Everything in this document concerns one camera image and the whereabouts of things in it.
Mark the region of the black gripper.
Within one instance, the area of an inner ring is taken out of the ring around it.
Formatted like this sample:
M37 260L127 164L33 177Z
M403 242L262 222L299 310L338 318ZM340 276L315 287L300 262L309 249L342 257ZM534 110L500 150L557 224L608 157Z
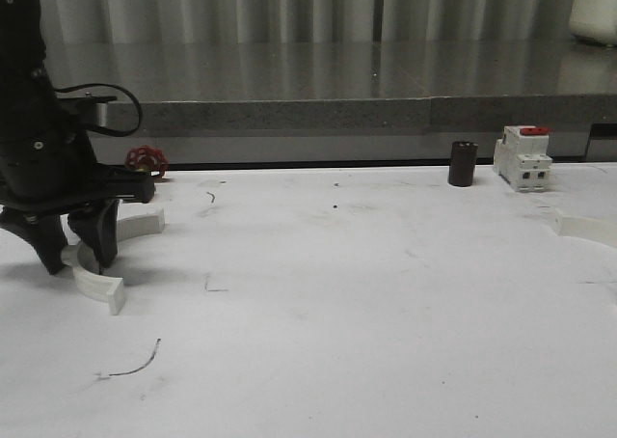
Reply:
M30 244L51 275L65 267L59 215L69 213L70 229L109 267L118 253L118 200L147 203L155 192L150 175L99 163L90 132L68 120L54 95L1 100L1 228Z

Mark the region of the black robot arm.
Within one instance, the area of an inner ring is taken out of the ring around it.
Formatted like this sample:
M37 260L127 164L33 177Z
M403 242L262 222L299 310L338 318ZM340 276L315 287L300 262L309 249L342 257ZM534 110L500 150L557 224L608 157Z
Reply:
M88 134L107 96L59 99L44 66L40 0L1 0L1 227L29 243L50 274L63 269L61 218L108 266L117 255L119 202L149 202L152 176L97 161Z

